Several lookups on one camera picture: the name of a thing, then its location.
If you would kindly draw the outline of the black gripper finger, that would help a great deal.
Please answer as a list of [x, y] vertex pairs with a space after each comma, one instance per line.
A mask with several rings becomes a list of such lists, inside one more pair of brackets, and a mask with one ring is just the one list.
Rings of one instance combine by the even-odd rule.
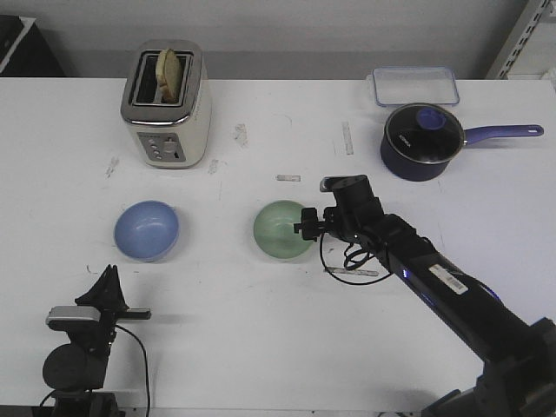
[[301, 210], [301, 222], [320, 222], [316, 208], [303, 208]]
[[294, 224], [294, 232], [304, 241], [316, 241], [324, 232], [323, 222], [299, 222]]
[[114, 290], [115, 290], [115, 295], [114, 295], [115, 309], [129, 309], [129, 306], [126, 303], [122, 292], [117, 265], [112, 266], [112, 276], [113, 276]]
[[93, 284], [93, 286], [85, 294], [75, 298], [75, 304], [77, 306], [88, 307], [103, 306], [109, 299], [107, 293], [111, 274], [112, 266], [109, 264], [106, 269], [103, 270], [100, 277]]

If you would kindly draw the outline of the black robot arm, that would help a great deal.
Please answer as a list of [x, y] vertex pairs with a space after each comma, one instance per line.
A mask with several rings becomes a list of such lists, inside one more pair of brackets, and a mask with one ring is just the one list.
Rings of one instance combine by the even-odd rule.
[[43, 364], [43, 380], [51, 388], [45, 396], [54, 405], [46, 416], [124, 416], [112, 392], [104, 392], [109, 356], [116, 332], [132, 337], [142, 350], [144, 372], [149, 371], [147, 350], [142, 341], [120, 321], [146, 321], [148, 308], [130, 308], [123, 296], [116, 265], [108, 265], [85, 294], [69, 306], [53, 307], [45, 324], [64, 332], [69, 342], [52, 350]]
[[476, 385], [454, 390], [421, 411], [423, 416], [553, 416], [555, 325], [523, 322], [487, 286], [465, 274], [416, 229], [384, 213], [365, 175], [333, 176], [320, 189], [335, 206], [320, 220], [304, 208], [295, 232], [305, 240], [329, 234], [357, 244], [400, 279], [483, 362]]

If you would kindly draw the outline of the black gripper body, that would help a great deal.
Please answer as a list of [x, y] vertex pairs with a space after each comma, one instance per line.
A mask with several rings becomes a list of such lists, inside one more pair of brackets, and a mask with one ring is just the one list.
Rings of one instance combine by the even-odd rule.
[[325, 231], [333, 237], [346, 236], [346, 220], [338, 206], [326, 207], [323, 212]]
[[149, 308], [125, 308], [120, 310], [96, 307], [100, 313], [94, 326], [115, 326], [119, 321], [146, 321], [151, 318]]

